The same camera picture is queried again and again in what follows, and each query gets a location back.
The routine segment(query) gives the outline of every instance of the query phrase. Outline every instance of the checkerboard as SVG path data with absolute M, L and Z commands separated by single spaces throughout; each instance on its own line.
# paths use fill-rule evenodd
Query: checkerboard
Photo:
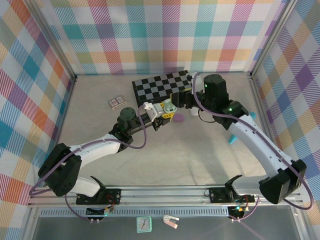
M 136 103 L 139 107 L 146 101 L 160 103 L 170 98 L 172 93 L 191 88 L 187 73 L 188 71 L 184 70 L 133 81 Z

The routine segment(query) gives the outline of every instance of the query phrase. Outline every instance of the colorful checkered fabric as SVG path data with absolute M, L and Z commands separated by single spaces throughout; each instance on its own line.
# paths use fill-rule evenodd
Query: colorful checkered fabric
M 71 87 L 23 0 L 0 2 L 0 240 L 16 240 Z
M 254 58 L 253 58 L 253 61 L 251 62 L 251 65 L 248 69 L 249 72 L 252 72 L 252 69 L 254 68 L 255 64 L 257 63 L 260 55 L 261 55 L 261 52 L 262 50 L 264 49 L 266 43 L 267 43 L 267 40 L 270 36 L 270 34 L 272 33 L 273 29 L 275 28 L 275 25 L 277 23 L 277 20 L 279 19 L 282 11 L 284 10 L 285 6 L 286 6 L 286 3 L 288 2 L 289 0 L 281 0 L 281 3 L 280 5 L 278 6 L 278 9 L 276 10 L 276 13 L 275 15 L 273 16 L 273 19 L 268 27 L 268 30 L 265 32 L 265 35 L 262 39 L 262 41 L 260 42 L 260 45 L 259 45 L 259 48 L 258 50 L 256 51 L 255 55 L 254 55 Z
M 307 164 L 320 225 L 320 1 L 300 0 L 273 46 L 257 84 L 277 145 Z
M 247 71 L 285 5 L 285 0 L 37 2 L 79 74 L 229 72 L 246 65 Z M 273 17 L 274 5 L 279 9 Z M 267 19 L 273 23 L 269 29 L 263 27 Z

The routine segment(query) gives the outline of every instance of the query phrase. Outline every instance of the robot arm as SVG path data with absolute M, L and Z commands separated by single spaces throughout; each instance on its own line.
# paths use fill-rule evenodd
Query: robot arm
M 160 126 L 169 123 L 177 110 L 171 104 L 170 99 L 162 103 L 145 103 L 143 108 L 146 111 L 141 115 L 144 126 L 146 128 L 153 126 L 155 131 Z M 43 178 L 63 157 L 80 149 L 68 157 L 44 182 L 58 197 L 67 193 L 76 193 L 85 199 L 84 201 L 95 203 L 102 201 L 103 203 L 107 194 L 105 186 L 93 176 L 94 181 L 78 177 L 80 169 L 103 156 L 125 150 L 127 146 L 122 143 L 130 145 L 133 142 L 132 135 L 142 129 L 136 111 L 131 107 L 126 107 L 120 112 L 113 129 L 103 137 L 80 145 L 57 144 L 39 169 L 38 175 Z
M 200 78 L 194 74 L 189 79 L 197 77 Z M 264 176 L 235 176 L 225 184 L 226 191 L 229 191 L 226 194 L 231 196 L 231 200 L 242 195 L 263 195 L 269 202 L 278 204 L 301 185 L 298 177 L 284 161 L 290 163 L 302 178 L 307 168 L 306 164 L 300 159 L 293 161 L 290 156 L 281 151 L 258 128 L 244 106 L 229 99 L 226 81 L 220 75 L 208 75 L 203 81 L 204 92 L 195 93 L 198 101 L 195 100 L 192 90 L 186 90 L 173 93 L 172 103 L 179 108 L 187 109 L 199 107 L 198 103 L 200 103 L 205 109 L 215 113 L 214 120 L 237 136 L 254 154 L 266 172 Z

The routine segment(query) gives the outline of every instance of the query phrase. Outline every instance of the gray floor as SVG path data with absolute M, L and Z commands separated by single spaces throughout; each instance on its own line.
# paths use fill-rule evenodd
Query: gray floor
M 151 75 L 79 76 L 74 87 L 60 142 L 77 145 L 97 139 L 109 132 L 120 109 L 112 110 L 108 100 L 122 95 L 125 107 L 137 108 L 132 81 Z M 248 77 L 245 73 L 222 75 L 229 96 L 249 111 L 256 111 Z M 140 150 L 127 149 L 102 157 L 86 165 L 80 176 L 91 175 L 106 185 L 204 185 L 224 184 L 238 174 L 265 174 L 256 158 L 238 140 L 228 144 L 230 133 L 218 123 L 205 123 L 189 110 L 178 109 L 184 122 L 171 122 L 155 132 L 147 130 L 148 143 Z M 202 113 L 203 118 L 212 118 Z M 144 136 L 133 136 L 133 145 L 140 146 Z

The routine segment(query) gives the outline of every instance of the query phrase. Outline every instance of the green clock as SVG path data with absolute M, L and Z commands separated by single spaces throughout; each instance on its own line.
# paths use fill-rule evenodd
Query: green clock
M 136 218 L 136 232 L 148 233 L 152 231 L 152 222 L 150 216 L 138 216 Z

